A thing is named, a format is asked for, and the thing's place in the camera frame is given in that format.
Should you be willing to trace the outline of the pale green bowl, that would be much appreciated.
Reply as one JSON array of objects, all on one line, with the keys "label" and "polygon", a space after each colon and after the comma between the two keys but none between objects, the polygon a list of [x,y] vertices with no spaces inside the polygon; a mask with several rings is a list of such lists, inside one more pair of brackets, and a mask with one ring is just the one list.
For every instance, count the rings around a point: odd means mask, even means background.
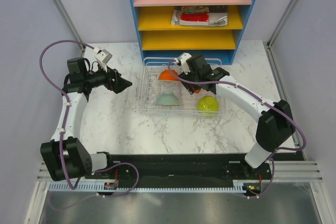
[{"label": "pale green bowl", "polygon": [[155,105],[158,106],[179,106],[180,102],[173,92],[163,92],[159,95]]}]

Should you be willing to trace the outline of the lime green bowl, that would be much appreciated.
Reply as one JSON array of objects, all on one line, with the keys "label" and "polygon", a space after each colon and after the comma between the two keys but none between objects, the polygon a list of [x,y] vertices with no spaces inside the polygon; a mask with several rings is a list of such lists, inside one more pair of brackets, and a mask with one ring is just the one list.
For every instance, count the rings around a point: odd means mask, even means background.
[{"label": "lime green bowl", "polygon": [[220,106],[217,99],[209,95],[200,98],[197,103],[197,109],[199,111],[217,112],[219,108]]}]

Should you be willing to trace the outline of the clear wire dish rack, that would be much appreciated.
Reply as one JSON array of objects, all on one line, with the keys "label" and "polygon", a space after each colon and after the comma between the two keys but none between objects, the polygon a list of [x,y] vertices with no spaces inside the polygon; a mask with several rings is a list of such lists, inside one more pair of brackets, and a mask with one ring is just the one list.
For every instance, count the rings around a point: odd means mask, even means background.
[{"label": "clear wire dish rack", "polygon": [[[182,115],[193,117],[222,116],[226,110],[225,99],[201,90],[193,95],[189,94],[179,81],[160,80],[160,74],[167,70],[171,58],[146,57],[143,60],[142,81],[139,91],[139,109],[149,115]],[[178,106],[157,105],[156,101],[163,92],[172,92],[178,99]],[[219,105],[218,111],[201,111],[197,104],[205,96],[213,96]]]}]

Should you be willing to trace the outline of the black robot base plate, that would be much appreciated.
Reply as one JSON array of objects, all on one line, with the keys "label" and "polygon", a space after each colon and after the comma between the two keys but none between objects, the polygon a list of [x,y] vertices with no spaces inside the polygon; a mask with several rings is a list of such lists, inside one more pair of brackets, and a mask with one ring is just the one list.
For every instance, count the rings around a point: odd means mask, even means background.
[{"label": "black robot base plate", "polygon": [[244,154],[109,155],[108,172],[88,179],[117,179],[123,188],[184,189],[232,187],[235,180],[258,182],[271,179],[268,163],[251,168]]}]

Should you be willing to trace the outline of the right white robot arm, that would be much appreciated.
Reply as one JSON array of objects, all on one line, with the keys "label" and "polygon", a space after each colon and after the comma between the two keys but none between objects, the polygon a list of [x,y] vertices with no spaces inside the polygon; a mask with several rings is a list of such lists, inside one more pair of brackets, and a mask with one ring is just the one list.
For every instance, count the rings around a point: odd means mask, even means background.
[{"label": "right white robot arm", "polygon": [[179,78],[190,94],[203,89],[219,95],[236,104],[257,122],[256,143],[240,166],[245,178],[254,178],[259,173],[259,166],[296,131],[291,123],[289,103],[259,96],[223,68],[212,68],[201,54],[192,56],[183,53],[174,62],[182,68]]}]

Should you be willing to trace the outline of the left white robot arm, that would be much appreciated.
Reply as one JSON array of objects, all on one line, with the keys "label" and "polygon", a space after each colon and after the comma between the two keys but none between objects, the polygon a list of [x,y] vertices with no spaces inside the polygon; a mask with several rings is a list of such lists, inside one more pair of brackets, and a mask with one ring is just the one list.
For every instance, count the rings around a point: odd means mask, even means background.
[{"label": "left white robot arm", "polygon": [[84,110],[92,89],[104,86],[118,94],[132,86],[116,69],[101,68],[89,71],[85,58],[67,61],[69,73],[62,89],[62,111],[54,134],[43,143],[40,153],[54,181],[75,179],[97,171],[103,178],[111,178],[115,165],[108,161],[107,152],[89,154],[79,140]]}]

